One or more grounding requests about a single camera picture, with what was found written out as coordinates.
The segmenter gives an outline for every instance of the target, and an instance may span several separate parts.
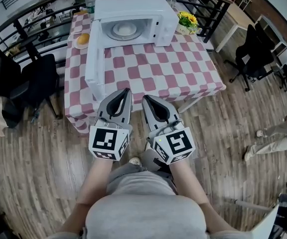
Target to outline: microwave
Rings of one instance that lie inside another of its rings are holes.
[[[97,101],[105,98],[105,48],[154,43],[169,46],[179,18],[166,0],[96,0],[85,81]]]

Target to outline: bread bun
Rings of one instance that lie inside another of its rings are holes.
[[[84,45],[89,42],[89,34],[81,34],[77,39],[77,44]]]

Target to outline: red and white checkered tablecloth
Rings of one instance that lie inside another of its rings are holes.
[[[100,103],[85,82],[87,48],[74,48],[72,39],[79,34],[72,34],[89,33],[90,27],[87,14],[74,15],[65,69],[65,114],[84,134]],[[226,86],[198,37],[175,34],[168,47],[137,44],[105,50],[106,95],[123,88],[131,89],[133,111],[138,111],[146,94],[172,102],[214,95]]]

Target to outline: wooden floor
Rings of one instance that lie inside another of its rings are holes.
[[[198,146],[198,155],[191,161],[209,199],[227,222],[248,231],[262,213],[231,202],[275,203],[287,181],[287,151],[256,156],[247,164],[242,155],[245,147],[256,141],[256,130],[282,122],[287,115],[287,93],[279,90],[273,75],[252,84],[248,93],[241,78],[229,83],[236,71],[223,60],[233,59],[244,34],[238,30],[220,54],[210,54],[227,89],[204,97],[182,118]],[[132,114],[134,133],[122,163],[144,150],[147,129],[142,121],[142,112]],[[36,123],[26,117],[17,129],[5,130],[5,137],[0,138],[0,211],[23,239],[54,233],[70,214],[93,161],[87,141],[66,118],[54,120],[46,106]]]

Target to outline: water bottle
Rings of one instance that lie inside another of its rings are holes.
[[[96,0],[85,0],[85,1],[86,1],[87,12],[89,14],[90,21],[92,22],[94,20],[94,15],[95,15],[95,1]]]

